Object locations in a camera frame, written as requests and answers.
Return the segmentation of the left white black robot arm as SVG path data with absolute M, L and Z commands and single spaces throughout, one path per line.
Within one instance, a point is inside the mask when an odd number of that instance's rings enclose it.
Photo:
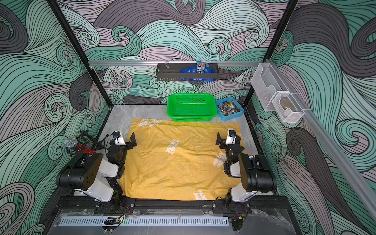
M 121 133 L 115 131 L 110 146 L 98 142 L 88 131 L 78 137 L 64 141 L 71 160 L 57 174 L 56 184 L 71 189 L 112 207 L 120 206 L 122 188 L 118 180 L 125 171 L 125 160 L 129 150 L 137 146 L 135 134 L 125 142 Z

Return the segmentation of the blue snack packet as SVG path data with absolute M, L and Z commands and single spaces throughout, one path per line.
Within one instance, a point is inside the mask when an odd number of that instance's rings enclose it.
M 181 81 L 215 81 L 216 69 L 207 66 L 207 63 L 197 61 L 195 67 L 184 68 L 179 71 Z

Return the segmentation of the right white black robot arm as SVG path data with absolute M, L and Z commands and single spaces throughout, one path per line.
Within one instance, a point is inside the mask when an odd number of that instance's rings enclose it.
M 241 182 L 228 190 L 226 206 L 247 203 L 252 197 L 268 195 L 276 191 L 277 181 L 264 155 L 248 155 L 241 146 L 241 137 L 234 129 L 227 137 L 217 134 L 215 144 L 225 150 L 224 173 L 230 178 L 239 178 Z

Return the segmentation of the large clear wall bin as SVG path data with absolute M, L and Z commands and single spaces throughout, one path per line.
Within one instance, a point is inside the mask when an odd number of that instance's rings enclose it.
M 285 85 L 271 63 L 259 63 L 252 79 L 252 87 L 264 111 L 275 111 L 272 103 L 276 95 L 286 90 Z

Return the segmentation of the blue bin of small parts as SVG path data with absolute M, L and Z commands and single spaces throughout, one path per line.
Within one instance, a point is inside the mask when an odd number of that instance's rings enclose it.
M 223 98 L 215 101 L 217 114 L 222 121 L 229 121 L 243 115 L 244 109 L 233 97 Z

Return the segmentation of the back aluminium rail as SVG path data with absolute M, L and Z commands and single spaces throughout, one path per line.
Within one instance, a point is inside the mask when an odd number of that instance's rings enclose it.
M 89 61 L 91 67 L 110 67 L 110 66 L 139 66 L 150 67 L 158 64 L 165 64 L 168 66 L 171 63 L 189 64 L 196 63 L 196 61 L 152 61 L 152 60 L 92 60 Z M 257 67 L 261 62 L 252 61 L 207 61 L 207 64 L 216 63 L 219 67 Z

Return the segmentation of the green plastic basket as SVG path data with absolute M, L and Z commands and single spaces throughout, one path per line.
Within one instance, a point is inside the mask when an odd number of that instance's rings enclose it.
M 217 115 L 213 95 L 208 93 L 179 93 L 168 97 L 167 115 L 176 122 L 210 121 Z

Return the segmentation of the black wall shelf tray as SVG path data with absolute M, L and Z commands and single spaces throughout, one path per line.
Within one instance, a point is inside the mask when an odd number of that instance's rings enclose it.
M 156 68 L 158 81 L 217 81 L 219 67 L 215 63 L 205 64 L 204 72 L 198 72 L 197 63 L 159 63 Z

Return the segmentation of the yellow printed pillowcase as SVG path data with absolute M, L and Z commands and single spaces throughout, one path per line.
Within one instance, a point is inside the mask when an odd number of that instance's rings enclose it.
M 240 183 L 224 173 L 226 154 L 215 143 L 229 129 L 240 133 L 236 122 L 134 119 L 129 133 L 137 146 L 126 156 L 120 179 L 124 195 L 180 201 L 224 197 Z

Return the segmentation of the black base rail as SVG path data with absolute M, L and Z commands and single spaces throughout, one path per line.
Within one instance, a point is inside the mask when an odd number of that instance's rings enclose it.
M 134 199 L 126 196 L 110 202 L 97 202 L 90 197 L 63 196 L 57 203 L 59 208 L 93 209 L 95 212 L 144 212 L 147 210 L 202 210 L 221 214 L 251 213 L 252 210 L 292 213 L 291 205 L 284 196 L 255 196 L 245 203 L 227 202 L 217 198 L 209 201 L 176 201 L 157 199 Z

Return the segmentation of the right aluminium rail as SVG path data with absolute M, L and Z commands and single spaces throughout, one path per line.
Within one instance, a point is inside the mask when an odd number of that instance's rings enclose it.
M 303 102 L 302 97 L 286 81 L 276 64 L 271 59 L 266 59 L 270 63 L 280 82 L 284 85 L 284 91 L 291 95 L 292 103 L 304 112 L 304 120 L 315 134 L 319 144 L 331 157 L 333 163 L 338 167 L 344 178 L 352 187 L 358 198 L 363 203 L 373 219 L 376 218 L 376 193 L 366 182 L 364 177 L 358 172 L 352 162 L 348 159 L 342 148 L 335 142 L 333 137 L 325 129 L 314 113 Z

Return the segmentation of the aluminium rail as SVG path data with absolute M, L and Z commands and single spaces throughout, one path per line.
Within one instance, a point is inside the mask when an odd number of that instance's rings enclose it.
M 358 172 L 352 162 L 348 159 L 342 148 L 335 142 L 333 137 L 325 129 L 314 113 L 303 102 L 302 97 L 286 81 L 276 64 L 271 59 L 266 59 L 270 63 L 280 82 L 284 85 L 284 91 L 291 95 L 292 103 L 304 112 L 304 120 L 315 134 L 319 144 L 331 157 L 333 163 L 338 167 L 344 178 L 352 187 L 358 198 L 363 203 L 373 219 L 376 218 L 376 193 L 366 182 L 364 177 Z
M 92 60 L 89 61 L 91 67 L 110 67 L 110 66 L 139 66 L 150 67 L 158 64 L 165 64 L 168 66 L 171 63 L 189 64 L 196 63 L 196 61 L 152 61 L 152 60 Z M 207 64 L 216 63 L 219 67 L 257 67 L 261 62 L 252 61 L 207 61 Z

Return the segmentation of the small clear wall bin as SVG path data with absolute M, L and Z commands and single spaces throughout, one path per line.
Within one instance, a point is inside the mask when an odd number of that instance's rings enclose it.
M 277 93 L 272 104 L 280 120 L 284 123 L 296 124 L 305 115 L 301 106 L 289 92 Z

